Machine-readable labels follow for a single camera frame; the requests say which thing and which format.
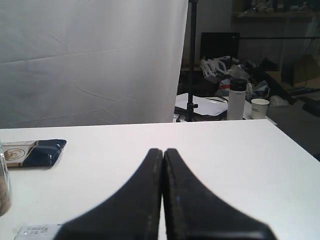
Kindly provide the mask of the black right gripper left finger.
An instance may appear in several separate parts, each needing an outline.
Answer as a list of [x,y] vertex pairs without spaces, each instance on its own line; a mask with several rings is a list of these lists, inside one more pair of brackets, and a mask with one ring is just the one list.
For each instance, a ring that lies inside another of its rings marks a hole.
[[131,178],[106,201],[64,223],[56,240],[156,240],[163,152],[151,148]]

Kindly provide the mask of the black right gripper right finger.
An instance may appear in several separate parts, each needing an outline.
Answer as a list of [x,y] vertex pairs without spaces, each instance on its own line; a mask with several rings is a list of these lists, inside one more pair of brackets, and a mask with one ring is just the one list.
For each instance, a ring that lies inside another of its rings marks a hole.
[[174,148],[165,151],[162,196],[169,240],[274,240],[271,228],[224,202]]

